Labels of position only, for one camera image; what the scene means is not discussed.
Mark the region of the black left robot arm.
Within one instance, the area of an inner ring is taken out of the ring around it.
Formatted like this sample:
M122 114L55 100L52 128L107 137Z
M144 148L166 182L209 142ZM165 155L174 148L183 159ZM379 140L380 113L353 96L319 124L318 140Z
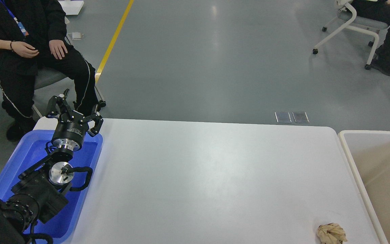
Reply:
M51 235L36 233L38 222L46 223L69 203L68 192L86 189L93 176L89 166L73 167L69 164L75 151L79 151L86 134L99 134L103 117L96 104L89 116L73 110L66 98L69 89L48 102L48 118L58 123L52 139L47 143L47 155L20 173L19 182L7 200L0 199L0 244L35 244L37 240L53 243Z

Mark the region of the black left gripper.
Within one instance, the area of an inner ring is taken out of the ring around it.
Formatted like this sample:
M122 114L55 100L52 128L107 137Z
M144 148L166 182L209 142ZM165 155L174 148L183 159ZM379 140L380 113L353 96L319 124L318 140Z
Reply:
M99 110L101 106L96 104L89 116L74 113L67 102L69 89L58 96L52 96L47 105L47 118L56 118L58 123L51 139L53 146L69 150L80 150L84 143L85 134L95 137L99 134L103 117Z

